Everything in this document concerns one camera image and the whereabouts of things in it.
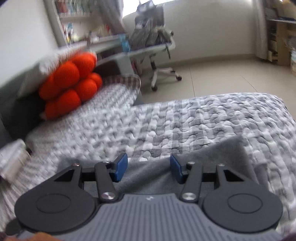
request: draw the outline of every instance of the metal screw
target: metal screw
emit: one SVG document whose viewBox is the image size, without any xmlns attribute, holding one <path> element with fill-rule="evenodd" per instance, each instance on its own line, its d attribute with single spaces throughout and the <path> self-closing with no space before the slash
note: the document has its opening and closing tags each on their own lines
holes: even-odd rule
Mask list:
<svg viewBox="0 0 296 241">
<path fill-rule="evenodd" d="M 192 192 L 186 192 L 182 194 L 182 198 L 187 201 L 193 201 L 196 199 L 196 195 Z"/>
<path fill-rule="evenodd" d="M 113 192 L 104 192 L 101 197 L 105 200 L 112 200 L 115 198 L 115 194 Z"/>
</svg>

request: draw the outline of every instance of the quilted bedspread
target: quilted bedspread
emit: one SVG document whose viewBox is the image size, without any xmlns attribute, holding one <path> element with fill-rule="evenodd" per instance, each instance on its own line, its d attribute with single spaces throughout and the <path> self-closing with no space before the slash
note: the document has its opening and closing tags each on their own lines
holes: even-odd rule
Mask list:
<svg viewBox="0 0 296 241">
<path fill-rule="evenodd" d="M 267 186 L 284 205 L 278 231 L 295 231 L 296 124 L 280 98 L 233 93 L 131 107 L 138 87 L 116 85 L 114 94 L 129 91 L 124 101 L 108 106 L 94 98 L 30 134 L 31 162 L 12 186 L 1 185 L 2 229 L 14 217 L 16 199 L 54 175 L 64 157 L 112 161 L 126 152 L 130 162 L 151 161 L 242 135 L 253 167 L 265 167 Z"/>
</svg>

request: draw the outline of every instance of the blue clamp pad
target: blue clamp pad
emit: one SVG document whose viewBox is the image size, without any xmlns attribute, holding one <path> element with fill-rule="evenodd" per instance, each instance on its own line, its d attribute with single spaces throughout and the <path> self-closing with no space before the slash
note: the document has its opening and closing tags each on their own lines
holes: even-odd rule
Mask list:
<svg viewBox="0 0 296 241">
<path fill-rule="evenodd" d="M 128 155 L 121 153 L 112 164 L 115 167 L 112 168 L 113 172 L 110 173 L 111 179 L 113 182 L 120 182 L 128 167 Z"/>
<path fill-rule="evenodd" d="M 177 155 L 170 156 L 170 170 L 179 184 L 184 184 L 188 177 L 186 165 L 181 165 Z"/>
</svg>

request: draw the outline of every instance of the pillow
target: pillow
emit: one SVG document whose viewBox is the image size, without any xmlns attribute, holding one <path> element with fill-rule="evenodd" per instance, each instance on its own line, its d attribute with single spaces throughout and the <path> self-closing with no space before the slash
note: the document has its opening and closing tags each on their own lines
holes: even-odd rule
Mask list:
<svg viewBox="0 0 296 241">
<path fill-rule="evenodd" d="M 39 114 L 44 108 L 37 91 L 20 99 L 9 98 L 0 105 L 1 120 L 13 140 L 25 139 L 43 121 Z"/>
<path fill-rule="evenodd" d="M 45 116 L 53 120 L 78 108 L 91 99 L 103 85 L 102 78 L 91 73 L 96 55 L 77 54 L 61 64 L 39 88 L 39 96 L 46 101 Z"/>
<path fill-rule="evenodd" d="M 5 129 L 1 119 L 0 119 L 0 148 L 5 146 L 7 143 L 11 142 L 12 138 L 8 131 Z"/>
<path fill-rule="evenodd" d="M 17 96 L 27 96 L 40 87 L 44 80 L 52 74 L 58 66 L 73 57 L 78 52 L 86 47 L 86 42 L 72 44 L 70 46 L 62 47 L 55 51 L 52 55 L 41 59 L 25 76 Z"/>
</svg>

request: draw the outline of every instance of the black round pad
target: black round pad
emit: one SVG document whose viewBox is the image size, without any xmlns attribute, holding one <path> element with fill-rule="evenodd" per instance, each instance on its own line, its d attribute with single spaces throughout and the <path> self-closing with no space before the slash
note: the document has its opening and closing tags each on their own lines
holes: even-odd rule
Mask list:
<svg viewBox="0 0 296 241">
<path fill-rule="evenodd" d="M 275 228 L 282 215 L 276 195 L 251 182 L 229 182 L 209 193 L 204 213 L 217 225 L 238 233 Z"/>
<path fill-rule="evenodd" d="M 22 195 L 15 215 L 25 227 L 46 233 L 68 232 L 86 222 L 95 210 L 94 198 L 67 182 L 49 182 Z"/>
</svg>

